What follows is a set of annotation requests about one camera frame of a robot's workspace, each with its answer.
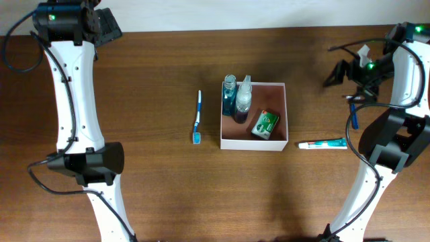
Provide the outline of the blue disposable razor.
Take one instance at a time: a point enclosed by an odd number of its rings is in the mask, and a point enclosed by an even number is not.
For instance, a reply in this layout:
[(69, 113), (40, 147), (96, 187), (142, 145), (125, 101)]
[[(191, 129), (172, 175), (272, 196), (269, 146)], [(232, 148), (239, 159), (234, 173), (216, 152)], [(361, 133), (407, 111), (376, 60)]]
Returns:
[(354, 130), (359, 129), (359, 123), (357, 119), (357, 114), (355, 113), (355, 101), (360, 100), (361, 98), (358, 96), (346, 95), (345, 99), (349, 103), (349, 110), (352, 113), (351, 125)]

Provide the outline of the white teal toothpaste tube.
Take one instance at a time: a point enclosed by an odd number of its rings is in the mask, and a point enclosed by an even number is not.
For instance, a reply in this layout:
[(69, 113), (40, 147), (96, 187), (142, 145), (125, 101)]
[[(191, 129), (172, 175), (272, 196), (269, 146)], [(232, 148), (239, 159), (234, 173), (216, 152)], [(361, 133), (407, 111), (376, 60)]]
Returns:
[(299, 149), (347, 149), (345, 138), (306, 141), (298, 144)]

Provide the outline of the green soap box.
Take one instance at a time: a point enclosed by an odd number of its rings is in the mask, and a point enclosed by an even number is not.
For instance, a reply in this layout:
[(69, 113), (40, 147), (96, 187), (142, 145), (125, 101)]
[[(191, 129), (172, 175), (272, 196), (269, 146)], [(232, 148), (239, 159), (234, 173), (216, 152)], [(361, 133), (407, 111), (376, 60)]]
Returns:
[(252, 128), (251, 134), (264, 140), (269, 140), (271, 133), (279, 120), (279, 116), (263, 110), (256, 124)]

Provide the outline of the purple foam pump bottle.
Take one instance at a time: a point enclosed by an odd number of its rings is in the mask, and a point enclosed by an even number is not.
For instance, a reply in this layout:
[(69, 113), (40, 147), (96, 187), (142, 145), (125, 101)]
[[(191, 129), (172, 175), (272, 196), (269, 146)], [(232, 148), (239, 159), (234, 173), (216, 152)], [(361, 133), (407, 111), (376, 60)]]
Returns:
[(239, 85), (236, 94), (236, 104), (234, 120), (236, 123), (243, 124), (247, 120), (252, 102), (251, 76), (246, 75), (244, 81)]

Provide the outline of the blue Listerine mouthwash bottle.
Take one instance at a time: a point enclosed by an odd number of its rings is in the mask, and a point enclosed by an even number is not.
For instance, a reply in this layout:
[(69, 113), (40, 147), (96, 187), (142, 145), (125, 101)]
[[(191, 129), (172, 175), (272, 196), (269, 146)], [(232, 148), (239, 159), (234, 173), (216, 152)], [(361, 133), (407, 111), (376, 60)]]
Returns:
[(230, 116), (232, 114), (236, 92), (236, 77), (234, 75), (227, 75), (224, 78), (222, 88), (222, 114), (224, 116)]

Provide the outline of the blue white toothbrush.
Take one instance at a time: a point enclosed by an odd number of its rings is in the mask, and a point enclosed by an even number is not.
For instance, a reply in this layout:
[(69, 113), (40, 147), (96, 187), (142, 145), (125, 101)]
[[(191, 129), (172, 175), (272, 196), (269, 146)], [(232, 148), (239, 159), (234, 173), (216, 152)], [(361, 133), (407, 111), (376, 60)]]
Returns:
[(202, 91), (198, 91), (198, 102), (197, 102), (197, 112), (196, 112), (196, 120), (193, 126), (193, 135), (192, 141), (194, 145), (199, 145), (201, 143), (201, 134), (198, 132), (198, 126), (200, 123), (200, 113), (202, 107)]

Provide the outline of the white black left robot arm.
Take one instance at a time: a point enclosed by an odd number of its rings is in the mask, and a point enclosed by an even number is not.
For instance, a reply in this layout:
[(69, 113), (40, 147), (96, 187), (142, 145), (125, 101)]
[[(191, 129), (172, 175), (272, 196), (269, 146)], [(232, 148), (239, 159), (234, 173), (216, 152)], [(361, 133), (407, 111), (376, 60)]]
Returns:
[(76, 179), (88, 196), (102, 241), (136, 241), (121, 193), (124, 148), (107, 143), (95, 106), (93, 64), (97, 48), (122, 37), (110, 9), (99, 1), (47, 1), (32, 14), (54, 81), (58, 112), (56, 152), (44, 161)]

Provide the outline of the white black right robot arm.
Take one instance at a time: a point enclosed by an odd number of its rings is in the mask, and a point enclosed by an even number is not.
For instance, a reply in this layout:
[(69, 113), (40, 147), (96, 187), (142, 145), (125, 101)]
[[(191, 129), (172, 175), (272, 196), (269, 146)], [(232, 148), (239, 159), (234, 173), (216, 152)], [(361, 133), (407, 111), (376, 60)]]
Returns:
[(384, 45), (377, 60), (367, 53), (353, 54), (353, 60), (339, 61), (323, 87), (342, 84), (344, 78), (357, 84), (348, 100), (360, 110), (385, 108), (362, 133), (358, 147), (351, 150), (359, 158), (353, 187), (336, 218), (317, 239), (319, 241), (363, 241), (369, 220), (385, 189), (429, 146), (429, 28), (404, 22), (383, 38), (359, 41)]

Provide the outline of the pink open box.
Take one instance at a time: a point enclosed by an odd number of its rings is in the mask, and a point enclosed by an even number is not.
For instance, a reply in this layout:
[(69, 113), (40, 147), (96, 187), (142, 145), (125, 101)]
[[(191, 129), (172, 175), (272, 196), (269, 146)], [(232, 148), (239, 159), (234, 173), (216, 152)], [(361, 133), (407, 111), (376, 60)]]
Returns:
[[(252, 87), (251, 109), (245, 123), (238, 124), (231, 116), (220, 116), (220, 148), (242, 151), (282, 151), (288, 143), (285, 84), (253, 82)], [(267, 140), (251, 132), (263, 111), (279, 117)]]

